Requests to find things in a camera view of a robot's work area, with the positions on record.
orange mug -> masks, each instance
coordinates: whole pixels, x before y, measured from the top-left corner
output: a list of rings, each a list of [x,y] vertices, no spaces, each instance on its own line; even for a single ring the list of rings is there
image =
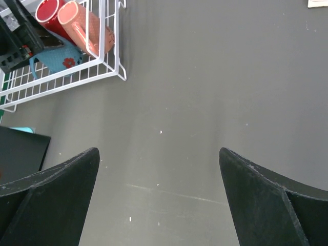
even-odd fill
[[[75,1],[62,6],[58,12],[58,21],[70,38],[84,52],[91,55],[86,48],[86,13],[87,9]],[[100,19],[89,12],[89,49],[99,55]],[[114,34],[109,27],[105,27],[105,54],[114,45]]]

teal object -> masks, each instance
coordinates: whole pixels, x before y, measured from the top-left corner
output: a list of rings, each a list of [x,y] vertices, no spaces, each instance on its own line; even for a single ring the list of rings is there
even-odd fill
[[[10,129],[22,131],[22,132],[29,132],[29,133],[34,133],[32,128],[30,127],[11,127]]]
[[[46,65],[51,73],[57,73],[82,63],[82,54],[76,46],[58,34],[49,30],[48,32],[60,39],[64,43],[64,46],[56,49],[44,50],[30,58],[31,72],[35,79],[38,79],[34,68],[34,61],[36,58]]]

dark gray surface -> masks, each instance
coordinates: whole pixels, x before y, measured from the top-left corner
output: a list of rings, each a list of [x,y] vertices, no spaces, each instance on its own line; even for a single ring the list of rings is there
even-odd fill
[[[81,245],[238,245],[223,146],[328,190],[327,8],[127,2],[127,82],[38,99],[3,121],[52,136],[45,168],[99,147]]]

black foam piece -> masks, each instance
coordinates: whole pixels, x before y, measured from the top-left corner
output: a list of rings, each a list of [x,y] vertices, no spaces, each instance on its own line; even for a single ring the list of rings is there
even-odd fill
[[[0,185],[40,171],[50,137],[0,127]]]

